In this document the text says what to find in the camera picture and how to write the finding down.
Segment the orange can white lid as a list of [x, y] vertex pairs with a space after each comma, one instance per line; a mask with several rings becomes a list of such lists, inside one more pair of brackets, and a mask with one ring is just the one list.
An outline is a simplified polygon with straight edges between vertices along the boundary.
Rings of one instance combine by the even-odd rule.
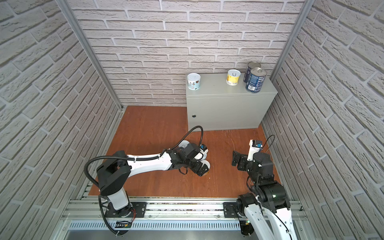
[[201, 163], [203, 164], [203, 167], [205, 168], [204, 174], [203, 174], [205, 176], [208, 174], [211, 165], [207, 160], [201, 160]]

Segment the blue Progresso soup can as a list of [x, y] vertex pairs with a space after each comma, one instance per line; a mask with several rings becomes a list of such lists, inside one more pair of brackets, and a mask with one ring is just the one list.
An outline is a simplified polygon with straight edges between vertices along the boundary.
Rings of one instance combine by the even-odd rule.
[[266, 76], [266, 70], [262, 68], [252, 69], [248, 82], [246, 84], [246, 90], [250, 93], [260, 92]]

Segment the yellow label can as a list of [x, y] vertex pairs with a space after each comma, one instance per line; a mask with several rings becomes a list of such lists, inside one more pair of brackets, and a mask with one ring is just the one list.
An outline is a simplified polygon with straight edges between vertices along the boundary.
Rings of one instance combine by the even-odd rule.
[[235, 69], [229, 70], [227, 74], [227, 84], [230, 86], [236, 86], [239, 82], [241, 72]]

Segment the red label soup can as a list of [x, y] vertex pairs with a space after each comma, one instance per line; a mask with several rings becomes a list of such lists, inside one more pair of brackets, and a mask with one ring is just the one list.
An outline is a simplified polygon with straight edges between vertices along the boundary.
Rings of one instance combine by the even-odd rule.
[[245, 75], [244, 75], [244, 83], [248, 82], [249, 76], [251, 74], [251, 70], [254, 69], [254, 68], [260, 68], [260, 67], [261, 67], [260, 63], [249, 62], [248, 65], [247, 65], [247, 70], [246, 70]]

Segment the white grey label can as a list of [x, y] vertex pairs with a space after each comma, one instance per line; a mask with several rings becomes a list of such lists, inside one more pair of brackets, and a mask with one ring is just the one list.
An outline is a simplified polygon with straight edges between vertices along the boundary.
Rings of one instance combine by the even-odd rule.
[[179, 147], [179, 148], [186, 148], [186, 147], [188, 146], [189, 143], [190, 143], [189, 141], [187, 141], [187, 140], [183, 140], [183, 141], [181, 141], [181, 142], [179, 143], [178, 147]]

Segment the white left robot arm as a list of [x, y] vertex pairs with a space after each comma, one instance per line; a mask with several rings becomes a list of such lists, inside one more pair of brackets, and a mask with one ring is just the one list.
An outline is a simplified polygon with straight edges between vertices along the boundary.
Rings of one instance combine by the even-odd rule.
[[97, 179], [94, 183], [99, 188], [100, 196], [107, 198], [114, 210], [126, 209], [130, 205], [125, 184], [128, 179], [137, 175], [159, 171], [181, 171], [183, 168], [199, 177], [208, 173], [211, 168], [206, 155], [186, 149], [165, 150], [157, 155], [133, 156], [119, 151], [107, 156], [97, 168]]

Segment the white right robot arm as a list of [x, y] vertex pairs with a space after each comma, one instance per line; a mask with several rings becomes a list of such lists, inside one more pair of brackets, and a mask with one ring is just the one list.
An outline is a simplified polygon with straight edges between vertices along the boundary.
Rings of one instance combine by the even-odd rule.
[[225, 218], [239, 221], [242, 235], [259, 240], [295, 240], [291, 204], [283, 185], [275, 180], [274, 163], [266, 153], [233, 152], [232, 165], [247, 172], [249, 193], [223, 204]]

